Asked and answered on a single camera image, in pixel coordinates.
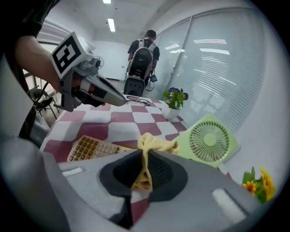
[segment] purple flower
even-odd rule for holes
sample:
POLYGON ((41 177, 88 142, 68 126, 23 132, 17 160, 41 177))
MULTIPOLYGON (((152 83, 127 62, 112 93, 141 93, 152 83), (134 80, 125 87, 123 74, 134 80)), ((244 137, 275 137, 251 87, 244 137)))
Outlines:
POLYGON ((174 91, 180 92, 179 89, 172 87, 172 88, 170 88, 170 89, 168 90, 168 93, 170 94, 170 93, 172 93, 172 92, 174 92, 174 91))
POLYGON ((187 99, 189 98, 189 94, 186 93, 186 92, 184 92, 183 94, 184 94, 184 96, 185 96, 184 100, 187 100, 187 99))
POLYGON ((180 91, 179 91, 179 89, 177 89, 177 88, 171 87, 167 92, 168 92, 168 94, 169 94, 168 99, 171 100, 172 97, 170 96, 170 94, 171 94, 172 92, 180 92, 180 91))

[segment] table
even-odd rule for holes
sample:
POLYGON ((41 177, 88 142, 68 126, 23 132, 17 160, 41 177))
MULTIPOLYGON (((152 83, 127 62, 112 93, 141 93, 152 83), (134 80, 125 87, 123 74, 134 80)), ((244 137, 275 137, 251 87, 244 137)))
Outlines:
MULTIPOLYGON (((81 136, 87 135, 116 145, 137 147, 137 141, 146 132, 163 140, 172 140, 187 129, 177 116, 171 122, 162 115, 164 101, 144 98, 150 106, 129 101, 123 106, 93 107, 81 104, 73 112, 64 111, 52 126, 40 149, 54 155, 57 162, 66 162, 68 154, 81 136)), ((218 167, 230 177, 225 165, 218 167)), ((131 211, 136 222, 148 207, 148 192, 132 191, 131 211)))

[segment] person's arm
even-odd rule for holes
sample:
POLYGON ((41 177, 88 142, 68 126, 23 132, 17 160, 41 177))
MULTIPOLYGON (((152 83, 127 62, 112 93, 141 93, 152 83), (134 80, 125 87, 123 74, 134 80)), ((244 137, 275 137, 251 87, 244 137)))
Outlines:
POLYGON ((156 65, 157 65, 157 60, 153 59, 152 70, 156 68, 156 65))
POLYGON ((133 56, 134 56, 134 54, 130 53, 129 56, 128 56, 128 61, 130 61, 133 58, 133 56))
POLYGON ((160 51, 159 48, 156 47, 153 51, 153 64, 152 64, 152 70, 156 68, 157 61, 159 61, 160 51))
POLYGON ((128 50, 128 61, 130 61, 133 56, 134 56, 134 52, 138 49, 138 40, 135 40, 131 43, 131 46, 129 47, 129 50, 128 50))
MULTIPOLYGON (((50 83, 56 91, 59 89, 59 77, 50 59, 50 53, 45 50, 34 36, 22 36, 15 45, 15 60, 19 67, 25 69, 40 79, 50 83)), ((72 87, 80 87, 81 78, 75 78, 72 87)))

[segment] black chair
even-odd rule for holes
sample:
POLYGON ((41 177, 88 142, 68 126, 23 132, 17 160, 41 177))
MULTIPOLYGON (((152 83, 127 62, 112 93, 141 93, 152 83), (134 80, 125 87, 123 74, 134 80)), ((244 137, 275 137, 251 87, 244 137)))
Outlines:
POLYGON ((57 117, 55 116, 55 113, 52 109, 52 107, 50 106, 50 104, 52 102, 55 103, 55 100, 53 97, 50 97, 46 91, 43 91, 43 95, 45 96, 45 98, 43 100, 41 100, 41 102, 38 101, 39 96, 41 95, 41 92, 43 90, 38 89, 38 86, 35 86, 34 88, 30 89, 28 91, 28 94, 30 95, 33 103, 34 103, 34 107, 35 109, 38 111, 38 113, 40 113, 41 115, 41 111, 42 110, 49 110, 49 108, 51 109, 53 116, 55 117, 55 119, 57 119, 57 117))

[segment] window blinds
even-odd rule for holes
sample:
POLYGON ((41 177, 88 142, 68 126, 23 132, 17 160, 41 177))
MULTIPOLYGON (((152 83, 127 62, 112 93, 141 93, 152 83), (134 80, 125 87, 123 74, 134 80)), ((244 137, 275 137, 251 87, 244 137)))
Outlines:
POLYGON ((250 10, 223 10, 193 18, 168 88, 189 94, 180 110, 188 126, 215 115, 236 131, 249 114, 263 80, 261 19, 250 10))
POLYGON ((144 91, 143 96, 153 99, 161 100, 163 92, 170 81, 171 73, 176 65, 179 51, 184 43, 184 38, 189 26, 190 19, 185 19, 177 23, 176 25, 165 30, 158 41, 158 47, 160 50, 160 58, 157 62, 155 75, 158 81, 155 82, 155 88, 153 91, 144 91))

